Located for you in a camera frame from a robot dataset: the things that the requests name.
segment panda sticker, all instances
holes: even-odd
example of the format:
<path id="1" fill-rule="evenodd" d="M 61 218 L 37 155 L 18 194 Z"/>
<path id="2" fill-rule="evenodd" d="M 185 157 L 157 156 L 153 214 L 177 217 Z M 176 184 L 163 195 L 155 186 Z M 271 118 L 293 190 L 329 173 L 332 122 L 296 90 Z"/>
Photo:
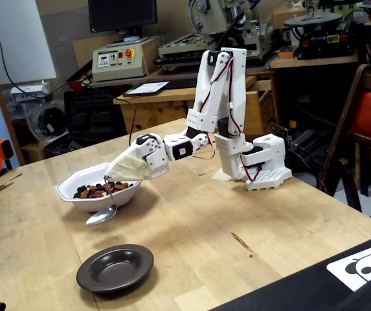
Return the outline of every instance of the panda sticker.
<path id="1" fill-rule="evenodd" d="M 371 248 L 328 264 L 327 269 L 351 290 L 371 280 Z"/>

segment white bowl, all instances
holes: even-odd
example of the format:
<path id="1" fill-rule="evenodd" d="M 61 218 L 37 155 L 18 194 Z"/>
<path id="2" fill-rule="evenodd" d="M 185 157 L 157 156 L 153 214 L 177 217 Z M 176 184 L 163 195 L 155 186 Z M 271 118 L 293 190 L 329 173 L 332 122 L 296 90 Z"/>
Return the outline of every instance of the white bowl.
<path id="1" fill-rule="evenodd" d="M 108 205 L 113 204 L 109 195 L 99 199 L 74 199 L 73 196 L 77 192 L 77 188 L 82 185 L 96 185 L 97 183 L 103 185 L 104 172 L 109 164 L 102 163 L 74 172 L 56 187 L 56 191 L 64 201 L 72 202 L 78 209 L 83 211 L 97 212 L 104 209 Z M 133 183 L 133 186 L 112 194 L 118 206 L 128 203 L 141 186 L 141 181 L 127 181 L 127 183 Z"/>

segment spoon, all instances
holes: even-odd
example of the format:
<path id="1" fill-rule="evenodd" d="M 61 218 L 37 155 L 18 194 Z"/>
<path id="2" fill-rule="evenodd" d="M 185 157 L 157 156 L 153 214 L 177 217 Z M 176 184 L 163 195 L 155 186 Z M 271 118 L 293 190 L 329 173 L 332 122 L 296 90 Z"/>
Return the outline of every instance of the spoon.
<path id="1" fill-rule="evenodd" d="M 105 207 L 104 209 L 101 209 L 100 211 L 98 211 L 92 217 L 90 217 L 86 221 L 86 225 L 90 227 L 92 225 L 101 224 L 102 222 L 105 222 L 106 220 L 114 217 L 117 211 L 118 211 L 118 207 L 116 204 L 109 205 Z"/>

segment wooden workbench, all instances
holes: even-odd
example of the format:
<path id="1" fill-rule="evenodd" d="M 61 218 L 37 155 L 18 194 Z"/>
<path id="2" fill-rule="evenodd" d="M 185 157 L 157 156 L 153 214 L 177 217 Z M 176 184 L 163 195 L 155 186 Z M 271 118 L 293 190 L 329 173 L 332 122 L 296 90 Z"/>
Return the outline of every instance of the wooden workbench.
<path id="1" fill-rule="evenodd" d="M 183 128 L 181 119 L 150 130 Z M 169 173 L 144 181 L 116 217 L 86 227 L 90 214 L 54 188 L 127 145 L 121 137 L 9 172 L 23 175 L 0 192 L 0 301 L 7 310 L 207 310 L 371 238 L 371 218 L 296 178 L 251 192 L 242 182 L 211 179 L 217 155 L 171 164 Z M 81 263 L 118 244 L 152 251 L 144 284 L 104 297 L 79 288 Z"/>
<path id="2" fill-rule="evenodd" d="M 277 121 L 275 94 L 272 80 L 257 81 L 258 73 L 246 76 L 246 109 L 244 134 L 250 139 L 269 133 L 271 125 Z M 120 105 L 126 129 L 130 133 L 134 118 L 134 109 L 127 102 L 136 106 L 136 117 L 133 132 L 151 128 L 180 118 L 186 118 L 188 108 L 194 106 L 196 88 L 167 89 L 155 95 L 140 97 L 123 97 L 114 99 Z"/>
<path id="3" fill-rule="evenodd" d="M 315 58 L 312 60 L 298 60 L 297 57 L 292 58 L 279 58 L 276 57 L 270 62 L 270 68 L 292 68 L 292 67 L 307 67 L 307 66 L 320 66 L 320 65 L 336 65 L 340 63 L 357 63 L 358 52 L 355 51 L 351 56 L 328 57 L 328 58 Z"/>

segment white robotic arm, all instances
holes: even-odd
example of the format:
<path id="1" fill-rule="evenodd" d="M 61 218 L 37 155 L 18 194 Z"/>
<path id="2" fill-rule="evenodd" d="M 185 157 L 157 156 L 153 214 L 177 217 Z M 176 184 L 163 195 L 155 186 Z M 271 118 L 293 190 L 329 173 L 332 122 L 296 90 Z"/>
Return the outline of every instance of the white robotic arm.
<path id="1" fill-rule="evenodd" d="M 198 72 L 194 107 L 188 128 L 179 134 L 142 135 L 105 172 L 108 181 L 152 179 L 169 171 L 168 161 L 191 157 L 211 144 L 208 133 L 218 128 L 216 147 L 224 173 L 244 179 L 248 190 L 277 187 L 291 177 L 284 166 L 284 140 L 272 134 L 245 141 L 245 49 L 206 51 Z"/>

